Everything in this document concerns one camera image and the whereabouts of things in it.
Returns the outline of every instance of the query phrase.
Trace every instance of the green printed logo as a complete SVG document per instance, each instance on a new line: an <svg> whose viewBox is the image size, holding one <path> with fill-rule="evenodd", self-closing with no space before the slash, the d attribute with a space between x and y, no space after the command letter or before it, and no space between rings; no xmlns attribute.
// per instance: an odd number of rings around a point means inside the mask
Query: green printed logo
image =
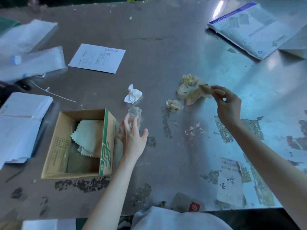
<svg viewBox="0 0 307 230"><path fill-rule="evenodd" d="M106 142L106 145L102 145L102 164L111 169L111 151L109 150L109 142Z"/></svg>

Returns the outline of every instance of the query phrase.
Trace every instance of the handwritten note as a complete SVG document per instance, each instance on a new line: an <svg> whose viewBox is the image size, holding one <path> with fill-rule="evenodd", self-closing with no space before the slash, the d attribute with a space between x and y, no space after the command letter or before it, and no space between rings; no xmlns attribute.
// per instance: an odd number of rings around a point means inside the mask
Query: handwritten note
<svg viewBox="0 0 307 230"><path fill-rule="evenodd" d="M221 158L216 199L242 207L243 184L239 162Z"/></svg>
<svg viewBox="0 0 307 230"><path fill-rule="evenodd" d="M125 50L81 44L68 64L70 67L116 73Z"/></svg>

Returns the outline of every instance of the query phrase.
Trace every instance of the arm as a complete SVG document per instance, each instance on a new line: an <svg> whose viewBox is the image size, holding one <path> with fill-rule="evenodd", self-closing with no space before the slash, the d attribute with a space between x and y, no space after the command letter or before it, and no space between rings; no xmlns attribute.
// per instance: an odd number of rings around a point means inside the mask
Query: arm
<svg viewBox="0 0 307 230"><path fill-rule="evenodd" d="M218 116L270 190L301 229L307 229L307 175L292 166L252 134L240 119L241 99L230 90L213 94Z"/></svg>
<svg viewBox="0 0 307 230"><path fill-rule="evenodd" d="M129 114L122 122L118 134L123 143L123 156L112 181L86 221L83 230L102 229L102 226L104 230L117 229L132 170L144 151L148 136L148 130L145 129L140 137L137 126L138 116L133 119L132 129L129 127L128 118Z"/></svg>

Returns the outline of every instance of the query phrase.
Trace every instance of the left hand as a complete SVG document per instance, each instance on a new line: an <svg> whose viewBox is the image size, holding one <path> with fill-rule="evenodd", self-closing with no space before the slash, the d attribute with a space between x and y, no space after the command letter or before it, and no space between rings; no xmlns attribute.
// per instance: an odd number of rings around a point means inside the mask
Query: left hand
<svg viewBox="0 0 307 230"><path fill-rule="evenodd" d="M123 158L132 160L134 163L136 163L144 151L148 137L148 130L145 128L142 136L140 136L137 125L138 116L133 118L132 128L129 126L128 119L129 113L126 114L125 119L121 123L118 138L123 144Z"/></svg>

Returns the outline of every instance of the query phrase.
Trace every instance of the hand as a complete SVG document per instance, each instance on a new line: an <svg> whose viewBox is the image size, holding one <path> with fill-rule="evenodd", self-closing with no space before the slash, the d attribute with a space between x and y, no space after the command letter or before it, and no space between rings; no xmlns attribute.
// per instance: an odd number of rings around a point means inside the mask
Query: hand
<svg viewBox="0 0 307 230"><path fill-rule="evenodd" d="M241 102L242 100L233 92L218 85L212 86L212 89L220 89L225 92L224 96L214 92L212 96L217 103L217 114L226 128L240 125Z"/></svg>
<svg viewBox="0 0 307 230"><path fill-rule="evenodd" d="M144 151L148 137L148 130L147 128L145 128L142 133L142 136L140 137L137 125L138 116L135 116L133 118L132 128L129 126L128 119L129 113L126 114L125 119L121 123L118 138L123 144L123 158L136 163L136 161Z"/></svg>

